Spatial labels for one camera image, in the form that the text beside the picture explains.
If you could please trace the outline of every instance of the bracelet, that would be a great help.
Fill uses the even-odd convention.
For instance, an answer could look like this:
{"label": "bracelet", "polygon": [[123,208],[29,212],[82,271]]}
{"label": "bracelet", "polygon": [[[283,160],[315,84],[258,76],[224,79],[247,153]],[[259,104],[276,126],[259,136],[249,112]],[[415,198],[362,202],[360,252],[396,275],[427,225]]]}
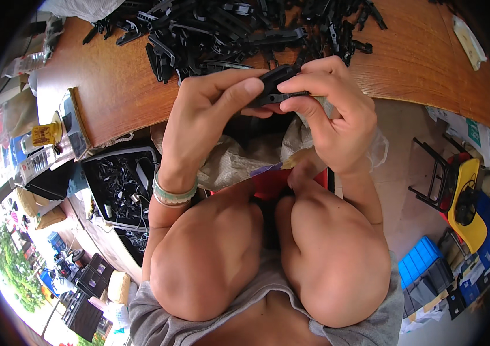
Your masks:
{"label": "bracelet", "polygon": [[158,170],[160,169],[160,165],[158,165],[155,169],[155,177],[152,181],[153,195],[155,199],[162,205],[165,206],[180,206],[191,200],[195,193],[197,192],[198,179],[195,178],[195,184],[193,188],[183,194],[173,194],[163,190],[158,183]]}

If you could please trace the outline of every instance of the knee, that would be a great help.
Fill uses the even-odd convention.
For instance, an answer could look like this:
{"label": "knee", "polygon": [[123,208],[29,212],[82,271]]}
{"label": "knee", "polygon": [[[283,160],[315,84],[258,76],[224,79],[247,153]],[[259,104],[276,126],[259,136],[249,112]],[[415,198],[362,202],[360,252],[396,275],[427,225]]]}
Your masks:
{"label": "knee", "polygon": [[187,321],[208,321],[229,305],[227,290],[216,280],[190,281],[159,270],[151,276],[151,291],[160,306],[169,314]]}
{"label": "knee", "polygon": [[391,258],[378,242],[366,241],[356,254],[332,261],[318,280],[303,286],[301,302],[321,324],[342,328],[359,323],[380,306],[389,290]]}
{"label": "knee", "polygon": [[159,251],[151,258],[150,286],[160,306],[187,321],[208,321],[222,314],[230,299],[218,271],[193,253],[169,250],[171,255]]}

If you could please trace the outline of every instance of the black plastic crate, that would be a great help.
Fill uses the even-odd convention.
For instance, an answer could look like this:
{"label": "black plastic crate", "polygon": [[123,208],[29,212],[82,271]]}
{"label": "black plastic crate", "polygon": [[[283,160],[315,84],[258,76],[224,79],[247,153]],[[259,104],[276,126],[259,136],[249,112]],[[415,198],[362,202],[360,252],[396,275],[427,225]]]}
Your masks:
{"label": "black plastic crate", "polygon": [[62,322],[74,333],[92,342],[93,335],[103,318],[103,312],[89,303],[87,299],[89,299],[87,294],[80,289],[77,290],[66,307]]}
{"label": "black plastic crate", "polygon": [[91,258],[91,261],[88,264],[93,271],[103,276],[106,282],[110,281],[110,276],[114,271],[114,267],[112,267],[106,259],[103,259],[100,254],[96,253]]}
{"label": "black plastic crate", "polygon": [[100,298],[108,283],[108,280],[87,265],[75,285],[85,294]]}
{"label": "black plastic crate", "polygon": [[432,301],[432,299],[426,299],[419,302],[410,296],[411,292],[421,282],[423,282],[435,296],[441,294],[441,292],[446,290],[447,287],[449,287],[454,282],[453,273],[451,272],[451,269],[446,259],[438,257],[432,263],[432,265],[430,265],[429,268],[420,275],[419,278],[417,278],[413,283],[408,285],[407,288],[403,290],[403,318],[406,318],[409,315],[415,313],[419,308]]}

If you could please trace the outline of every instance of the finger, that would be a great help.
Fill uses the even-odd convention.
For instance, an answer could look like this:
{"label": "finger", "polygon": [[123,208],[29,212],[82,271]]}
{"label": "finger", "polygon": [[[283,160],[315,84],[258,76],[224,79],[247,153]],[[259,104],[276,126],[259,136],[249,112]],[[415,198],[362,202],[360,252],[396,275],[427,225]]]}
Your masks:
{"label": "finger", "polygon": [[234,84],[251,77],[259,77],[268,70],[264,69],[228,69],[205,76],[187,77],[181,82],[179,94],[206,97],[213,104],[222,92]]}
{"label": "finger", "polygon": [[272,111],[266,108],[243,108],[241,110],[241,115],[254,116],[263,119],[271,117],[272,113]]}
{"label": "finger", "polygon": [[347,121],[355,122],[355,117],[364,113],[363,95],[352,92],[339,77],[327,72],[299,74],[279,84],[277,89],[282,93],[306,90],[311,94],[324,96]]}
{"label": "finger", "polygon": [[210,112],[227,121],[234,113],[240,111],[264,90],[264,83],[258,78],[248,78],[228,87],[218,101],[212,105]]}
{"label": "finger", "polygon": [[330,136],[335,135],[330,119],[324,112],[324,108],[313,97],[291,97],[280,103],[280,108],[286,112],[302,114],[309,123],[312,138],[314,138],[315,142],[323,141],[325,138],[331,138]]}
{"label": "finger", "polygon": [[323,59],[311,60],[301,67],[302,73],[325,71],[339,76],[349,75],[350,72],[341,58],[336,55]]}
{"label": "finger", "polygon": [[201,76],[201,85],[214,86],[218,91],[224,91],[234,84],[247,78],[260,77],[268,70],[264,69],[228,69],[206,76]]}
{"label": "finger", "polygon": [[269,109],[270,111],[274,112],[274,113],[277,113],[277,114],[285,114],[287,112],[283,112],[280,107],[279,107],[279,103],[277,104],[269,104],[269,105],[264,105],[262,106],[262,108],[267,108]]}

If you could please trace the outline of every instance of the paper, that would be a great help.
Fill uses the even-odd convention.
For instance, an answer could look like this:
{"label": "paper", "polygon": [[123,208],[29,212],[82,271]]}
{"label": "paper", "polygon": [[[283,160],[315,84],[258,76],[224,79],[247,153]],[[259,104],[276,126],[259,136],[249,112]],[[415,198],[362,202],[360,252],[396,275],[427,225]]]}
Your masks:
{"label": "paper", "polygon": [[485,57],[484,49],[477,41],[476,35],[470,30],[468,25],[459,17],[453,16],[453,31],[460,41],[464,52],[472,64],[474,71],[480,69],[481,63],[487,61]]}

